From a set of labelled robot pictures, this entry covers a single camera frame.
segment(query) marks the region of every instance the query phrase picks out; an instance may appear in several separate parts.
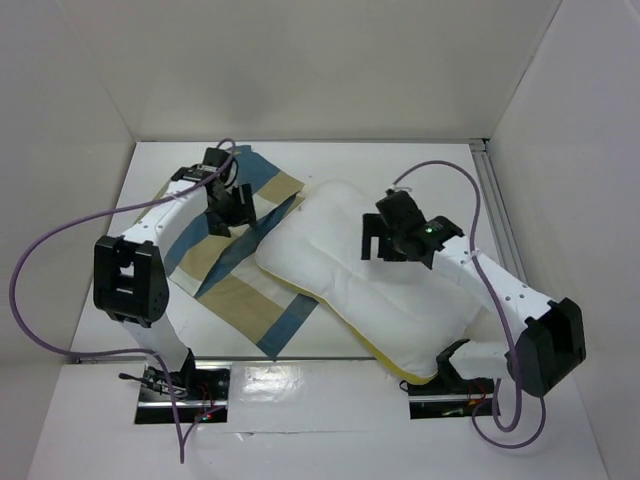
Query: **white table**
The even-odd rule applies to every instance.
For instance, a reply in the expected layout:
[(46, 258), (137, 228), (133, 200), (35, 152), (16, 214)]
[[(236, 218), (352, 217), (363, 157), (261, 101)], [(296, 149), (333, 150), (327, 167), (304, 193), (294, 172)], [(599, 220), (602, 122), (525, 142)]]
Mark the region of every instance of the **white table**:
[[(133, 424), (138, 386), (117, 376), (141, 371), (141, 363), (65, 366), (29, 479), (607, 479), (571, 378), (547, 396), (538, 442), (504, 452), (468, 418), (410, 420), (397, 379), (372, 360), (234, 363), (228, 423), (199, 426), (180, 465), (173, 425)], [(505, 390), (505, 412), (511, 397)], [(522, 441), (538, 419), (526, 398), (508, 441)]]
[[(118, 205), (151, 198), (179, 166), (199, 162), (208, 145), (139, 144)], [(468, 145), (252, 145), (305, 182), (347, 179), (372, 199), (380, 198), (397, 174), (418, 161), (446, 159), (476, 175)], [(459, 225), (469, 225), (472, 191), (456, 172), (443, 167), (424, 169), (407, 184), (414, 187), (413, 195), (425, 215), (444, 214)], [(115, 218), (110, 232), (122, 231), (135, 217), (132, 213)], [(478, 244), (495, 256), (484, 209)], [(172, 320), (196, 355), (263, 358), (251, 342), (179, 288), (173, 287), (171, 294)], [(124, 329), (95, 310), (90, 298), (91, 294), (74, 349), (133, 347)], [(362, 357), (368, 353), (340, 322), (318, 311), (282, 355)], [(548, 395), (549, 420), (539, 441), (524, 451), (504, 452), (483, 443), (468, 418), (410, 420), (406, 394), (375, 361), (234, 362), (228, 423), (198, 427), (187, 445), (186, 464), (181, 466), (172, 425), (133, 424), (138, 386), (117, 375), (139, 375), (142, 368), (142, 362), (65, 366), (29, 478), (607, 478), (572, 378)], [(512, 392), (506, 389), (501, 400), (508, 415)], [(537, 402), (527, 398), (522, 429), (507, 440), (500, 435), (495, 438), (522, 441), (538, 419)], [(495, 433), (488, 419), (481, 422)]]
[[(412, 165), (444, 159), (477, 174), (466, 144), (425, 143), (292, 143), (249, 142), (253, 149), (277, 167), (299, 180), (317, 185), (331, 179), (344, 179), (371, 195), (372, 202), (384, 196), (385, 189)], [(181, 166), (202, 161), (206, 147), (215, 143), (139, 143), (127, 173), (118, 206), (152, 198)], [(468, 231), (474, 208), (473, 190), (468, 181), (453, 169), (429, 167), (415, 172), (404, 184), (413, 187), (412, 195), (425, 216), (446, 215)], [(114, 217), (109, 233), (128, 228), (139, 212)], [(484, 206), (478, 227), (478, 246), (496, 257), (496, 246)], [(194, 301), (182, 289), (170, 283), (168, 313), (176, 332), (197, 357), (264, 358), (265, 355), (233, 327)], [(497, 322), (480, 324), (485, 337), (499, 335)], [(73, 341), (79, 351), (132, 348), (135, 342), (116, 322), (93, 305), (92, 292), (80, 317)], [(323, 307), (316, 308), (280, 353), (289, 358), (363, 358), (370, 357), (360, 343)]]

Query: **blue and beige cloth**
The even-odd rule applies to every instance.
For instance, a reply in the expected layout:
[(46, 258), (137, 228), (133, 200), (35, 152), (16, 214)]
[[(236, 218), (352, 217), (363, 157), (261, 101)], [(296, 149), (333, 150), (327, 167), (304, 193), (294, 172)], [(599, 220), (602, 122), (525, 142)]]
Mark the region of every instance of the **blue and beige cloth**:
[(230, 238), (209, 235), (202, 214), (167, 253), (165, 270), (174, 283), (275, 358), (317, 302), (262, 272), (254, 253), (262, 239), (302, 202), (304, 184), (250, 146), (238, 147), (235, 158), (238, 184), (249, 183), (253, 189), (256, 225), (232, 228)]

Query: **yellow pillow edge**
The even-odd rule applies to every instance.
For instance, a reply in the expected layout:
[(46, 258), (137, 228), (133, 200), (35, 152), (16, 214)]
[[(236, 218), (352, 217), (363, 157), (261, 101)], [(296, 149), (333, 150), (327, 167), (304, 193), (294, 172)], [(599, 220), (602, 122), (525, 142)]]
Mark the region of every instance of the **yellow pillow edge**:
[(349, 322), (347, 322), (344, 319), (344, 317), (342, 315), (340, 315), (335, 310), (335, 308), (333, 308), (329, 304), (329, 302), (327, 302), (324, 298), (319, 297), (319, 296), (317, 296), (317, 295), (315, 295), (315, 294), (313, 294), (313, 293), (311, 293), (311, 292), (309, 292), (307, 290), (304, 290), (304, 289), (300, 288), (297, 285), (294, 285), (292, 283), (287, 282), (286, 280), (278, 277), (277, 275), (274, 275), (273, 273), (271, 273), (270, 271), (266, 270), (265, 268), (263, 268), (260, 265), (258, 265), (258, 268), (260, 270), (262, 270), (262, 272), (265, 273), (267, 276), (273, 278), (274, 280), (276, 280), (279, 283), (282, 283), (286, 287), (289, 287), (294, 292), (299, 293), (301, 295), (306, 295), (307, 297), (311, 297), (315, 301), (317, 301), (318, 303), (323, 304), (325, 307), (327, 307), (329, 310), (331, 310), (340, 320), (342, 320), (345, 323), (347, 328), (349, 328), (349, 330), (351, 330), (351, 332), (365, 346), (365, 348), (367, 350), (369, 350), (369, 352), (371, 352), (371, 354), (376, 358), (376, 360), (378, 360), (387, 370), (389, 370), (391, 373), (393, 373), (396, 377), (399, 377), (402, 380), (406, 380), (411, 385), (425, 385), (425, 384), (429, 383), (431, 380), (433, 380), (437, 376), (437, 373), (435, 373), (434, 375), (431, 375), (430, 377), (419, 377), (418, 375), (415, 375), (413, 373), (409, 373), (409, 372), (406, 372), (406, 371), (402, 370), (395, 363), (393, 363), (389, 357), (387, 357), (384, 353), (382, 353), (380, 350), (378, 350), (369, 340), (367, 340), (365, 337), (363, 337), (362, 334), (358, 330), (356, 330), (356, 328), (353, 325), (351, 325)]

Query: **white surface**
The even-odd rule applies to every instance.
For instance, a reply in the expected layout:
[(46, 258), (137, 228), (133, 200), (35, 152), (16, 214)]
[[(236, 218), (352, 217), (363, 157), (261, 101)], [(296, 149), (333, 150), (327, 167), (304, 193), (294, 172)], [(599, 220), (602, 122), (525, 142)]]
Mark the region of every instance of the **white surface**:
[(612, 480), (640, 472), (639, 6), (565, 0), (490, 145), (532, 285), (583, 309), (575, 375)]
[[(384, 195), (397, 175), (415, 163), (446, 159), (475, 174), (468, 145), (382, 144), (382, 143), (283, 143), (250, 142), (267, 160), (307, 184), (330, 179), (354, 183), (371, 198)], [(181, 166), (202, 160), (211, 143), (139, 143), (118, 200), (129, 205), (150, 198)], [(414, 187), (425, 216), (448, 216), (467, 228), (473, 216), (473, 191), (468, 181), (445, 167), (424, 168), (407, 179)], [(120, 233), (139, 212), (128, 212), (113, 219), (109, 231)], [(482, 209), (478, 245), (496, 257), (487, 215)], [(170, 282), (168, 314), (182, 341), (196, 356), (264, 357), (264, 354), (233, 327)], [(93, 306), (91, 292), (85, 304), (73, 346), (78, 350), (106, 350), (134, 347), (135, 342), (117, 323)], [(326, 309), (316, 308), (280, 353), (281, 357), (368, 357), (343, 323)]]
[(137, 140), (487, 137), (559, 0), (59, 0)]
[[(229, 423), (198, 427), (181, 466), (172, 425), (133, 424), (138, 387), (122, 371), (141, 366), (64, 367), (30, 480), (607, 478), (571, 378), (549, 395), (538, 443), (509, 453), (468, 418), (409, 420), (406, 395), (375, 362), (238, 364)], [(527, 398), (518, 439), (535, 428), (536, 403)]]
[(0, 367), (0, 462), (3, 479), (26, 478), (60, 368), (53, 361)]
[[(362, 215), (377, 212), (381, 198), (344, 181), (322, 184), (265, 237), (256, 263), (322, 298), (401, 378), (424, 383), (438, 371), (438, 354), (464, 336), (480, 303), (419, 262), (378, 259), (375, 245), (371, 260), (361, 260)], [(425, 203), (420, 191), (412, 198)]]
[[(36, 237), (106, 208), (133, 141), (55, 2), (0, 2), (0, 476), (24, 479), (61, 357), (18, 329), (11, 270)], [(53, 240), (29, 261), (18, 301), (33, 329), (68, 346), (105, 222)]]

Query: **black bracket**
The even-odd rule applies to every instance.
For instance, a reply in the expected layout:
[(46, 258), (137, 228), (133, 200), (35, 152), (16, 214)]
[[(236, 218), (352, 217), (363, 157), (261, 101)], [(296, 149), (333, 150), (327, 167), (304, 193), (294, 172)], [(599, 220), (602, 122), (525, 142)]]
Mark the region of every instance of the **black bracket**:
[[(172, 181), (188, 180), (201, 182), (216, 169), (220, 168), (229, 158), (229, 153), (219, 148), (207, 148), (201, 164), (192, 167), (182, 167), (171, 177)], [(253, 204), (251, 185), (227, 187), (230, 168), (219, 177), (209, 182), (207, 191), (208, 208), (205, 211), (210, 235), (224, 235), (230, 237), (229, 227), (239, 225), (255, 225), (256, 211)]]
[[(123, 272), (133, 265), (133, 275)], [(109, 318), (149, 328), (169, 303), (158, 247), (103, 235), (94, 247), (93, 303)]]
[(379, 214), (365, 213), (362, 228), (362, 259), (371, 258), (371, 239), (378, 237), (378, 257), (385, 261), (422, 262), (429, 269), (433, 255), (462, 230), (448, 218), (425, 220), (422, 211), (404, 191), (388, 190), (376, 203)]
[[(516, 342), (522, 389), (534, 397), (546, 395), (586, 357), (580, 307), (568, 298), (549, 306), (540, 318), (525, 320), (527, 328)], [(511, 355), (506, 357), (513, 376)]]

